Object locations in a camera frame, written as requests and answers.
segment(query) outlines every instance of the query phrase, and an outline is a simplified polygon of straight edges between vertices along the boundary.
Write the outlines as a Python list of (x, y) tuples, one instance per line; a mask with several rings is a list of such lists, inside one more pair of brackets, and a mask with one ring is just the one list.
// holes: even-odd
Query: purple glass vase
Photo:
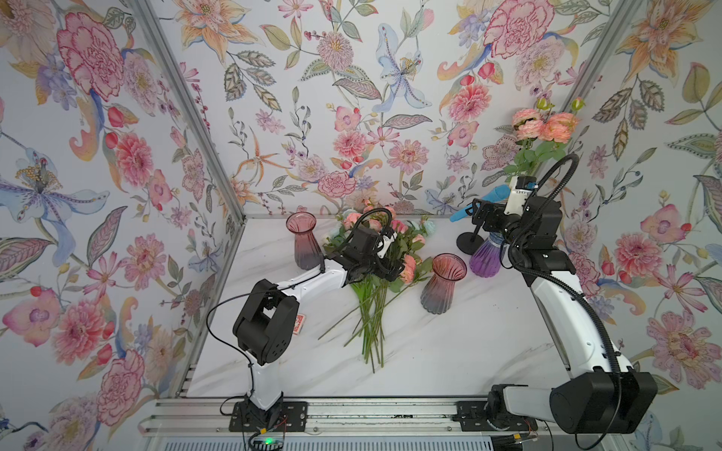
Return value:
[(294, 257), (299, 268), (309, 270), (321, 264), (323, 253), (313, 236), (316, 217), (306, 211), (292, 214), (286, 220), (286, 228), (295, 236)]
[(440, 315), (451, 307), (453, 287), (466, 275), (466, 264), (454, 254), (439, 254), (431, 264), (434, 276), (421, 292), (421, 305), (427, 312)]
[(501, 268), (499, 261), (499, 249), (504, 237), (498, 233), (489, 233), (489, 237), (484, 241), (479, 249), (471, 256), (469, 266), (471, 272), (479, 277), (493, 277)]

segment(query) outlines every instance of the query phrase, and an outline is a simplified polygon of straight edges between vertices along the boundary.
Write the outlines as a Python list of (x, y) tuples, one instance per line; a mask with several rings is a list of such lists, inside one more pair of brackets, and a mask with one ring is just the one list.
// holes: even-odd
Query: marble surface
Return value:
[[(467, 219), (451, 223), (435, 219), (437, 232), (419, 251), (422, 258), (456, 249), (459, 233), (471, 229)], [(319, 219), (316, 237), (337, 227)], [(221, 299), (247, 293), (261, 279), (284, 281), (301, 274), (293, 260), (293, 236), (281, 219), (250, 219)], [(383, 317), (385, 365), (372, 373), (361, 352), (361, 340), (348, 346), (359, 315), (351, 314), (330, 333), (336, 321), (357, 306), (348, 286), (315, 299), (304, 299), (306, 315), (300, 335), (279, 360), (283, 391), (288, 396), (435, 396), (480, 395), (495, 383), (555, 387), (567, 373), (531, 292), (521, 275), (501, 269), (491, 279), (470, 270), (456, 284), (453, 304), (442, 315), (421, 306), (423, 289), (407, 289), (386, 307)], [(232, 334), (243, 299), (218, 308), (211, 324), (219, 337), (236, 343)], [(248, 363), (238, 352), (208, 336), (189, 397), (228, 397), (250, 388)]]

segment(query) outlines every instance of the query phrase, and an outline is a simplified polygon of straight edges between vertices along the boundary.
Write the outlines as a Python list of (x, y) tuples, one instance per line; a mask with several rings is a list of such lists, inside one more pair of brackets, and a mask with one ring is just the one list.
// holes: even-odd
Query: wallpaper wall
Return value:
[(722, 446), (722, 5), (647, 0), (587, 98), (560, 230), (658, 396), (639, 451)]
[(450, 214), (561, 105), (612, 0), (172, 0), (153, 6), (249, 214), (365, 198)]
[(0, 1), (0, 449), (135, 449), (183, 374), (235, 223), (177, 104), (123, 0)]

